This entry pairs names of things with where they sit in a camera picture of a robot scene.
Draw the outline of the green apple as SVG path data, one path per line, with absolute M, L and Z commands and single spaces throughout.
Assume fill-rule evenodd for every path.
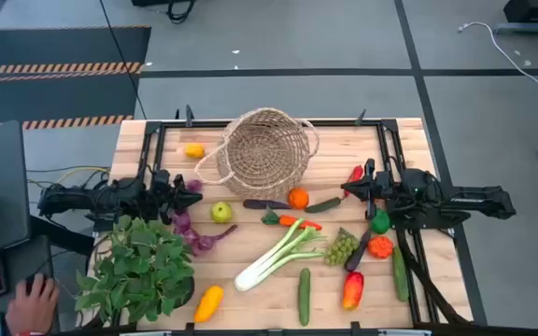
M 216 223 L 227 223 L 232 219 L 232 207 L 226 202 L 214 203 L 211 207 L 211 218 Z

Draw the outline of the white and green leek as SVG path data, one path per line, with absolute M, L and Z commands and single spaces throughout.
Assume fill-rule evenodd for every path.
M 323 249 L 315 244 L 326 241 L 327 237 L 313 227 L 302 229 L 302 224 L 301 218 L 296 219 L 273 247 L 237 275 L 235 288 L 249 291 L 291 261 L 322 257 Z

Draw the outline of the purple garlic braid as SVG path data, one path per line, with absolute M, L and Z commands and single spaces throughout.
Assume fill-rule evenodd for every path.
M 233 224 L 224 232 L 216 235 L 204 235 L 198 233 L 191 225 L 190 215 L 183 210 L 182 212 L 173 213 L 171 215 L 174 224 L 174 234 L 182 237 L 186 245 L 191 248 L 194 256 L 200 256 L 209 252 L 214 248 L 217 241 L 224 239 L 237 229 L 237 225 Z

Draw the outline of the short dark green cucumber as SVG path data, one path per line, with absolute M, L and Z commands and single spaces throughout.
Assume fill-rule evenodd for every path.
M 324 202 L 309 205 L 304 209 L 304 211 L 310 214 L 321 213 L 321 212 L 325 212 L 339 206 L 341 202 L 342 202 L 341 198 L 333 197 Z

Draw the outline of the orange carrot with green top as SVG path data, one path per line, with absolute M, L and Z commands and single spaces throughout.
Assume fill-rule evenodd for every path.
M 262 223 L 265 225 L 279 225 L 284 227 L 290 227 L 298 221 L 297 217 L 292 217 L 288 215 L 278 215 L 273 210 L 268 209 L 264 216 L 262 217 Z M 300 225 L 300 229 L 314 228 L 317 231 L 321 231 L 322 227 L 312 221 L 303 220 Z

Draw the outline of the woven straw basket with handles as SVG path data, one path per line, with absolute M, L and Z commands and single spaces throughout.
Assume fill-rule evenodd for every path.
M 319 144 L 309 120 L 261 107 L 229 122 L 216 148 L 193 171 L 207 185 L 224 186 L 241 197 L 270 199 L 301 181 Z

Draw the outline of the green grape bunch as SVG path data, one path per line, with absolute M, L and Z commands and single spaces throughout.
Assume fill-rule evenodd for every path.
M 324 263 L 328 266 L 344 265 L 359 244 L 358 238 L 340 228 L 332 243 L 325 250 Z

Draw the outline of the red and yellow mango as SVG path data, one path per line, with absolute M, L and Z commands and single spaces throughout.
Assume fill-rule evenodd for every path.
M 364 277 L 359 272 L 351 272 L 343 287 L 342 307 L 346 310 L 355 310 L 361 303 L 363 294 Z

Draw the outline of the long dark purple eggplant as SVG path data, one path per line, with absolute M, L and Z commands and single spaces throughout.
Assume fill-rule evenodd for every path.
M 352 252 L 352 254 L 347 258 L 347 261 L 344 265 L 344 268 L 347 272 L 354 272 L 362 259 L 362 255 L 366 246 L 368 245 L 371 239 L 372 231 L 367 229 L 366 232 L 362 235 L 358 247 Z

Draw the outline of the small dark purple eggplant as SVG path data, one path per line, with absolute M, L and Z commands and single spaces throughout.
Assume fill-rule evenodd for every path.
M 267 208 L 270 209 L 290 209 L 290 206 L 286 203 L 281 203 L 277 201 L 270 200 L 256 200 L 256 199 L 246 199 L 243 201 L 243 206 L 247 209 L 255 210 L 264 210 Z

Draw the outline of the long green cucumber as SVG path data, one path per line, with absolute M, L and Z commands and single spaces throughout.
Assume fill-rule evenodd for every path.
M 302 326 L 306 326 L 310 318 L 310 285 L 311 272 L 304 268 L 300 272 L 298 284 L 298 312 Z
M 402 251 L 398 246 L 395 246 L 392 252 L 392 272 L 397 299 L 402 302 L 408 302 L 409 289 L 406 268 Z

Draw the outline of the black hazard-striped floor mat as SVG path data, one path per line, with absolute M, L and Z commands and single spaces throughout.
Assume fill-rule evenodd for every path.
M 147 25 L 0 29 L 0 124 L 25 130 L 133 119 Z

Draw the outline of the orange fruit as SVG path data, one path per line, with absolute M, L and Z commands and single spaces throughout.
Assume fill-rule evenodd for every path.
M 293 209 L 305 209 L 309 204 L 309 195 L 303 188 L 293 188 L 288 194 L 288 204 Z

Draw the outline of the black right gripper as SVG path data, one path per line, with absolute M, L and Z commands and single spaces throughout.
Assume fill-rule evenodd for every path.
M 364 177 L 355 181 L 346 182 L 341 185 L 344 190 L 344 198 L 354 195 L 359 200 L 365 200 L 367 194 L 367 212 L 366 218 L 373 220 L 376 216 L 376 199 L 387 200 L 393 193 L 393 179 L 390 171 L 377 171 L 375 169 L 375 160 L 368 159 L 364 166 Z M 368 190 L 353 190 L 362 188 L 368 181 Z

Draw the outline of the green bell pepper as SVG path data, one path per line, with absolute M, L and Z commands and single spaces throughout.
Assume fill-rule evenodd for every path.
M 375 217 L 371 220 L 371 230 L 375 234 L 385 234 L 390 229 L 389 214 L 380 208 L 375 211 Z

